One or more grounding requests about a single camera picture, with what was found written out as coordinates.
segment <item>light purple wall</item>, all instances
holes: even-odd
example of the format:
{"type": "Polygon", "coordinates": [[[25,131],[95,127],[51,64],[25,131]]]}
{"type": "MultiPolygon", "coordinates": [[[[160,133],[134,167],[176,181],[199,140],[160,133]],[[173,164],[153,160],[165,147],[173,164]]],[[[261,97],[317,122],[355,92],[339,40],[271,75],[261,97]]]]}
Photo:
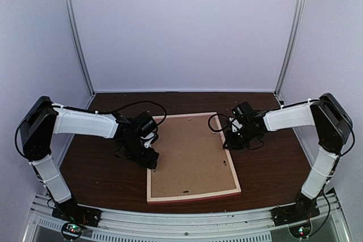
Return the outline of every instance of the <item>light purple wall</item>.
{"type": "Polygon", "coordinates": [[[73,0],[97,91],[272,91],[296,0],[73,0]]]}
{"type": "MultiPolygon", "coordinates": [[[[15,128],[41,95],[76,107],[89,96],[64,0],[0,0],[0,33],[0,240],[19,241],[35,192],[43,187],[15,151],[15,128]]],[[[66,138],[53,139],[56,159],[66,138]]]]}
{"type": "MultiPolygon", "coordinates": [[[[357,143],[342,158],[331,185],[354,241],[363,241],[363,0],[306,0],[293,59],[282,96],[287,103],[324,92],[336,96],[353,120],[357,143]]],[[[314,128],[300,130],[314,160],[314,128]]]]}

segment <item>wooden table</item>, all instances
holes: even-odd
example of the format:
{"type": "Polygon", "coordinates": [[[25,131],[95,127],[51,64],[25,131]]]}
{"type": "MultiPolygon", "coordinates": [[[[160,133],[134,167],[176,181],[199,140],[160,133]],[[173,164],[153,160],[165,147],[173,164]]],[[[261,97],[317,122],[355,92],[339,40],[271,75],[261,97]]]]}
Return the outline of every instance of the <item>wooden table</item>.
{"type": "MultiPolygon", "coordinates": [[[[231,115],[238,103],[248,101],[255,109],[278,107],[269,93],[115,93],[97,94],[90,109],[107,111],[138,100],[153,100],[169,114],[221,112],[231,115]]],[[[136,105],[122,111],[134,117],[153,105],[136,105]]],[[[61,172],[79,203],[107,209],[146,213],[209,213],[277,206],[294,201],[310,172],[309,163],[292,129],[266,134],[265,146],[256,151],[232,151],[242,193],[221,199],[191,203],[146,203],[146,169],[113,156],[110,139],[76,135],[61,172]]]]}

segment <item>wire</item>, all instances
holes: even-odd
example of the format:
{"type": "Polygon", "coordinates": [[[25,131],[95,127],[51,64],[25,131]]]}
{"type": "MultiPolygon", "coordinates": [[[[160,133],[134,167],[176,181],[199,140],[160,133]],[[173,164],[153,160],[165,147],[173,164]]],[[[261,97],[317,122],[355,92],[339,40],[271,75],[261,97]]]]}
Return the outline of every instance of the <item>wire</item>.
{"type": "Polygon", "coordinates": [[[47,205],[48,205],[48,207],[49,207],[49,208],[52,208],[52,209],[53,209],[54,207],[51,207],[51,206],[49,205],[49,202],[50,202],[50,201],[52,201],[52,199],[51,199],[51,198],[50,198],[50,199],[48,199],[48,201],[47,201],[47,205]]]}
{"type": "Polygon", "coordinates": [[[323,189],[322,189],[322,194],[323,194],[323,197],[325,198],[325,200],[326,200],[326,201],[327,201],[327,203],[328,203],[328,214],[327,214],[327,216],[326,216],[325,220],[323,221],[323,223],[319,226],[319,228],[317,228],[317,229],[316,229],[316,231],[315,231],[315,232],[313,232],[311,235],[307,236],[308,238],[312,237],[312,236],[313,236],[313,235],[315,235],[317,232],[319,232],[319,231],[320,231],[320,229],[321,229],[321,228],[323,228],[323,226],[324,226],[324,224],[326,223],[326,221],[328,221],[328,218],[329,218],[329,216],[330,216],[331,207],[330,207],[329,200],[328,200],[327,196],[326,196],[326,195],[325,195],[325,193],[324,193],[325,185],[326,185],[326,184],[324,184],[324,187],[323,187],[323,189]]]}
{"type": "Polygon", "coordinates": [[[216,130],[216,129],[214,129],[214,128],[212,127],[212,125],[210,124],[210,122],[211,122],[212,118],[213,118],[213,117],[215,117],[215,116],[223,116],[223,117],[226,117],[226,118],[227,118],[227,120],[229,119],[229,116],[225,115],[224,113],[215,113],[215,114],[211,115],[211,116],[208,118],[208,127],[209,127],[209,129],[210,129],[212,132],[214,132],[214,133],[220,133],[221,131],[224,131],[224,130],[226,130],[226,129],[228,129],[228,128],[229,128],[230,124],[227,124],[225,127],[221,128],[221,129],[217,129],[217,130],[216,130]]]}
{"type": "Polygon", "coordinates": [[[72,220],[72,219],[70,219],[65,213],[63,213],[63,211],[59,208],[59,206],[58,206],[58,204],[57,204],[57,202],[54,200],[54,198],[52,197],[52,195],[50,195],[51,196],[51,200],[53,201],[53,203],[54,203],[54,206],[55,206],[55,208],[57,208],[57,210],[62,214],[62,216],[64,216],[69,222],[71,222],[71,223],[74,223],[75,224],[75,222],[74,222],[74,220],[72,220]]]}
{"type": "Polygon", "coordinates": [[[307,216],[309,218],[310,233],[313,231],[313,223],[311,222],[311,213],[307,216]]]}
{"type": "Polygon", "coordinates": [[[353,142],[352,142],[351,146],[349,147],[349,149],[347,149],[347,151],[346,151],[345,153],[341,154],[341,155],[340,155],[340,157],[343,157],[343,156],[344,156],[344,155],[346,155],[348,152],[350,152],[350,151],[352,150],[352,148],[354,147],[354,144],[356,143],[356,136],[355,136],[355,134],[354,134],[353,128],[352,128],[352,127],[350,127],[349,125],[348,125],[348,127],[349,127],[349,128],[350,128],[350,130],[351,130],[352,138],[353,138],[353,142]]]}
{"type": "Polygon", "coordinates": [[[165,119],[167,117],[167,112],[166,112],[165,107],[163,105],[159,104],[159,103],[156,103],[156,102],[152,101],[152,100],[140,100],[140,101],[137,101],[137,102],[132,102],[132,103],[126,104],[126,105],[124,105],[122,107],[119,107],[117,109],[114,109],[112,111],[98,112],[98,114],[113,114],[113,113],[119,112],[119,111],[121,111],[123,109],[129,108],[131,106],[134,106],[134,105],[137,105],[137,104],[143,104],[143,103],[150,103],[152,105],[156,105],[156,106],[160,107],[164,111],[164,117],[163,117],[163,119],[161,119],[161,121],[158,122],[158,124],[157,124],[158,126],[165,121],[165,119]]]}
{"type": "Polygon", "coordinates": [[[258,141],[260,141],[262,143],[261,146],[258,147],[246,147],[248,150],[258,150],[259,148],[262,148],[265,145],[265,142],[263,142],[261,139],[258,139],[258,141]]]}

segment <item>robotic arm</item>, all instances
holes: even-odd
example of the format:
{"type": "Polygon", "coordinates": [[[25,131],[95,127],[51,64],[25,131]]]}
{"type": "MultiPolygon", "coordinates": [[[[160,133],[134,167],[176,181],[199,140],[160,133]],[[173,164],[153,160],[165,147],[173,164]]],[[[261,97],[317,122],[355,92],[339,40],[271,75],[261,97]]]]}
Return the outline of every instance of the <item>robotic arm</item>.
{"type": "Polygon", "coordinates": [[[249,148],[250,140],[261,140],[265,133],[298,126],[315,126],[319,136],[319,152],[296,203],[272,210],[275,225],[305,220],[319,215],[316,199],[334,174],[341,151],[352,131],[352,120],[333,97],[327,93],[319,99],[293,104],[274,111],[255,111],[248,102],[232,110],[230,129],[226,131],[225,148],[249,148]]]}
{"type": "Polygon", "coordinates": [[[100,210],[79,206],[63,179],[50,150],[53,134],[84,134],[113,139],[128,159],[150,169],[157,167],[159,154],[150,147],[158,139],[157,123],[147,112],[135,118],[118,113],[99,114],[65,107],[43,96],[19,126],[24,157],[51,194],[57,209],[53,216],[97,226],[100,210]]]}

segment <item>black joint housing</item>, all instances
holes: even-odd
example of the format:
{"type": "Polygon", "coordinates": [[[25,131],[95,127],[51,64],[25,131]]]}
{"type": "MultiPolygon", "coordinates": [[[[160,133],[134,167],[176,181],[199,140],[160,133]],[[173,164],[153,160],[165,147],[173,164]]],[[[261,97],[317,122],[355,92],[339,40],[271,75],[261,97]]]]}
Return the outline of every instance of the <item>black joint housing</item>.
{"type": "Polygon", "coordinates": [[[319,145],[328,152],[340,154],[353,127],[351,118],[331,93],[322,95],[319,101],[310,105],[310,109],[319,145]]]}
{"type": "Polygon", "coordinates": [[[146,137],[157,128],[157,123],[150,113],[142,112],[133,119],[134,124],[137,126],[135,133],[140,137],[146,137]]]}
{"type": "Polygon", "coordinates": [[[51,153],[50,141],[58,115],[58,112],[51,106],[50,98],[41,96],[34,103],[27,116],[39,112],[31,114],[20,127],[23,152],[29,161],[41,160],[51,153]]]}

